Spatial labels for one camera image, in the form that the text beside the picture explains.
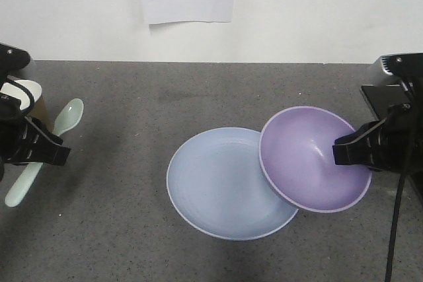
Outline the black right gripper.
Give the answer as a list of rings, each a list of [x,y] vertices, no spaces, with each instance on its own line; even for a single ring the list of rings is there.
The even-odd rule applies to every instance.
[[[332,150],[337,165],[422,172],[422,108],[410,103],[390,106],[385,118],[336,139]]]

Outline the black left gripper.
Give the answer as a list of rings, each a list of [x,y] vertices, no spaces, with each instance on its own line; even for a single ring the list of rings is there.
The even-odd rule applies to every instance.
[[[49,131],[39,119],[30,116],[26,110],[20,110],[20,100],[10,96],[1,97],[2,176],[6,164],[43,162],[63,166],[70,148],[62,143],[63,139]]]

